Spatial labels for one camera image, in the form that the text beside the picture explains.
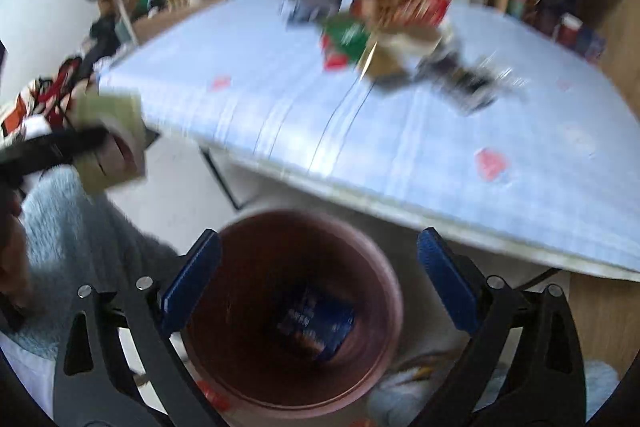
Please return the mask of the person's left hand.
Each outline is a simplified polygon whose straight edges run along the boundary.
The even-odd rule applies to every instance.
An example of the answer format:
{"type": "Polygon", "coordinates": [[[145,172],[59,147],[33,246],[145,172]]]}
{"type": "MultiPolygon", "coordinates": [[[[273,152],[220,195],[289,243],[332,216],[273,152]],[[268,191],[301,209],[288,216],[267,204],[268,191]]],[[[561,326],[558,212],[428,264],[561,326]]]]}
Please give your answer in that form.
{"type": "Polygon", "coordinates": [[[1,187],[1,292],[17,300],[28,286],[22,204],[12,188],[1,187]]]}

